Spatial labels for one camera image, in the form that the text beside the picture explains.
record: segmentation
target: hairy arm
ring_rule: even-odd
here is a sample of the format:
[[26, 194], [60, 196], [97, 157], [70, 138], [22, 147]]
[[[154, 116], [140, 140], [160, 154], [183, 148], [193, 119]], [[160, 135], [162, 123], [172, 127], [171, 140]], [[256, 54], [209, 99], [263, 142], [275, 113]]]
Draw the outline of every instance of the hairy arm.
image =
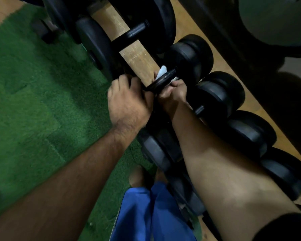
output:
[[152, 94], [124, 75], [108, 90], [112, 129], [0, 216], [0, 240], [77, 240], [109, 175], [148, 121]]
[[184, 84], [170, 90], [164, 109], [172, 119], [192, 183], [223, 240], [252, 240], [270, 221], [300, 212], [261, 167], [195, 116], [185, 103]]

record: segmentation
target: hand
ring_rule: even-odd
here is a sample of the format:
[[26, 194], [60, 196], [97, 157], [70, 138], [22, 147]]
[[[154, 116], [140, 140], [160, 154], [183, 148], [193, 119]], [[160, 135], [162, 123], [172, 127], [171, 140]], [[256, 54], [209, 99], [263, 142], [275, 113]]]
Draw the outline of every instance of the hand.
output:
[[139, 78], [133, 77], [129, 87], [127, 75], [120, 75], [108, 89], [108, 110], [113, 128], [138, 133], [151, 116], [153, 101], [152, 92], [144, 92], [142, 97]]
[[173, 81], [158, 96], [159, 103], [172, 119], [179, 103], [186, 102], [187, 87], [183, 80]]

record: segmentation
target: wooden floor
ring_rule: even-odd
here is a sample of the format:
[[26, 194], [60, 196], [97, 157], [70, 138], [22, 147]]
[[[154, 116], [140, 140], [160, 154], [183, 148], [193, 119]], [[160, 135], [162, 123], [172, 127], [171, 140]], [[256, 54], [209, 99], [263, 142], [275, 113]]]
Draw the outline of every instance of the wooden floor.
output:
[[[211, 46], [214, 55], [214, 67], [212, 71], [224, 71], [229, 74], [236, 76], [233, 70], [225, 62], [222, 56], [218, 53], [215, 47], [207, 39], [205, 34], [199, 29], [195, 24], [189, 14], [181, 6], [177, 0], [171, 0], [176, 16], [177, 23], [177, 33], [175, 42], [181, 39], [187, 34], [197, 34], [203, 37]], [[22, 2], [18, 0], [0, 0], [0, 24], [4, 19], [11, 13], [15, 12], [23, 5]], [[111, 5], [106, 5], [101, 10], [97, 11], [93, 18], [97, 20], [100, 25], [104, 28], [111, 40], [114, 40], [116, 37], [120, 36], [127, 30], [128, 26], [124, 23], [118, 13]], [[149, 85], [151, 79], [153, 78], [153, 71], [159, 69], [158, 65], [154, 62], [148, 52], [144, 49], [139, 41], [136, 41], [126, 49], [121, 52], [121, 55], [124, 57], [126, 62], [131, 66], [133, 71], [141, 78], [145, 85]], [[275, 147], [285, 150], [286, 152], [294, 155], [299, 160], [301, 160], [301, 155], [294, 148], [294, 146], [289, 142], [287, 137], [282, 133], [282, 131], [277, 127], [265, 110], [261, 107], [258, 101], [253, 97], [253, 95], [245, 88], [246, 99], [245, 103], [241, 106], [240, 109], [253, 112], [264, 119], [266, 119], [275, 129], [277, 133], [278, 140], [275, 143]], [[301, 204], [301, 197], [296, 201]], [[208, 231], [204, 223], [201, 223], [203, 228], [203, 240], [213, 240], [212, 234]]]

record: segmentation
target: forearm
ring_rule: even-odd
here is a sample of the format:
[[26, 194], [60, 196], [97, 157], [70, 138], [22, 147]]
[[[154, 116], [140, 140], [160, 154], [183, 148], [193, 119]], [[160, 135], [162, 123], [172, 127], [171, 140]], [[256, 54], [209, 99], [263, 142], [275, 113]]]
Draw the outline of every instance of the forearm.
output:
[[0, 240], [77, 240], [134, 134], [109, 131], [14, 204], [0, 216]]
[[172, 124], [193, 185], [224, 240], [251, 240], [271, 220], [299, 212], [263, 169], [219, 139], [184, 103]]

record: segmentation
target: artificial grass mat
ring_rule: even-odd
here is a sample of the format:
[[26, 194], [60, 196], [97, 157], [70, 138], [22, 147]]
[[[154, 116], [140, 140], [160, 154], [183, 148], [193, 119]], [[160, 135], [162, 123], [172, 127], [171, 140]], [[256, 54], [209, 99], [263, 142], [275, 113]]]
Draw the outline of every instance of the artificial grass mat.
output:
[[[67, 35], [47, 45], [30, 24], [46, 16], [25, 5], [0, 25], [0, 213], [111, 127], [110, 83]], [[134, 141], [112, 172], [80, 240], [108, 240], [128, 174], [150, 168]]]

